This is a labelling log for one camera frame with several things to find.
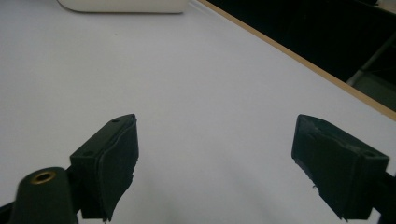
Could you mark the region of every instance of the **white table surface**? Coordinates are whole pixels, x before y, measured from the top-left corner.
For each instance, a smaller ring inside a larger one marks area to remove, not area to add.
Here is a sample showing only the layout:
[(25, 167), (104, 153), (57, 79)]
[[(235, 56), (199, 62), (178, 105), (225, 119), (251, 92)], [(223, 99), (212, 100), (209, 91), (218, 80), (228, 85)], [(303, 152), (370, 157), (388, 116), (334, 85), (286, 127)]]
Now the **white table surface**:
[(345, 222), (290, 157), (299, 114), (381, 150), (396, 172), (395, 121), (196, 1), (176, 15), (0, 2), (0, 204), (130, 113), (140, 160), (112, 223)]

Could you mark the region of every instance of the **white tabletop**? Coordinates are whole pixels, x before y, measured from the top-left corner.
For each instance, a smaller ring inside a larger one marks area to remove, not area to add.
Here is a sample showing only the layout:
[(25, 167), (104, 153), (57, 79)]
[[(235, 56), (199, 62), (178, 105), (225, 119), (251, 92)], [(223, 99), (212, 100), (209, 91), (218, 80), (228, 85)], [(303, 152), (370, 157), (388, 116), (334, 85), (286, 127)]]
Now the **white tabletop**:
[(345, 222), (290, 157), (299, 114), (391, 156), (396, 172), (393, 120), (196, 1), (176, 15), (0, 2), (0, 204), (130, 113), (140, 160), (112, 223)]

